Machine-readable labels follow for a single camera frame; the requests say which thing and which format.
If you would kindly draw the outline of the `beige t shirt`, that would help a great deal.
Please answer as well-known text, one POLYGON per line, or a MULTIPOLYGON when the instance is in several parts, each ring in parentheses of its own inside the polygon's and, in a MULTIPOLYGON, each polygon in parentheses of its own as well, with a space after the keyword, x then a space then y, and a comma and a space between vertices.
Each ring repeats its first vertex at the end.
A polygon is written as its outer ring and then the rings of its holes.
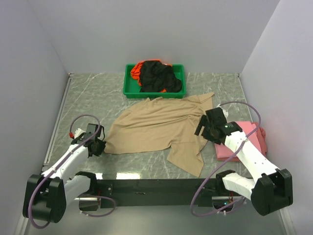
POLYGON ((169 148, 167 160, 199 177, 201 150, 207 140, 195 135, 205 111, 213 108, 213 93, 186 98, 147 98, 126 109, 111 125, 105 153, 127 154, 169 148))

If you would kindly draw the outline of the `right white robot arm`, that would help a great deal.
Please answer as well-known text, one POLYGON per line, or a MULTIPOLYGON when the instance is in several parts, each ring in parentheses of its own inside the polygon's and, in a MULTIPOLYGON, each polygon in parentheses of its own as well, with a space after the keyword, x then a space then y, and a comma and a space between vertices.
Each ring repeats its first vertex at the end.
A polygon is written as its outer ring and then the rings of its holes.
POLYGON ((197 194, 213 197, 236 193, 250 200, 262 216, 293 204, 291 173, 271 163, 236 122, 227 122, 222 108, 207 110, 195 134, 227 147, 251 175, 245 178, 233 170, 223 171, 214 179, 205 179, 197 194))

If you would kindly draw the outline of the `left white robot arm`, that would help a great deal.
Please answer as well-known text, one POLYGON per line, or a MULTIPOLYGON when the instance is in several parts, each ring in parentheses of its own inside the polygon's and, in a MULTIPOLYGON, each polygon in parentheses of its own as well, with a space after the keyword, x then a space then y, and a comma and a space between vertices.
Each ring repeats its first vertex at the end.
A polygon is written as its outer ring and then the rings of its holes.
POLYGON ((28 207, 31 205, 33 219, 58 223, 67 205, 76 197, 81 194, 91 197, 97 193, 94 173, 79 171, 72 179, 70 176, 81 162, 93 155, 101 155, 106 144, 100 139, 103 134, 102 125, 91 123, 76 138, 70 133, 73 140, 62 158, 43 174, 33 174, 28 178, 22 209, 25 218, 29 217, 28 207))

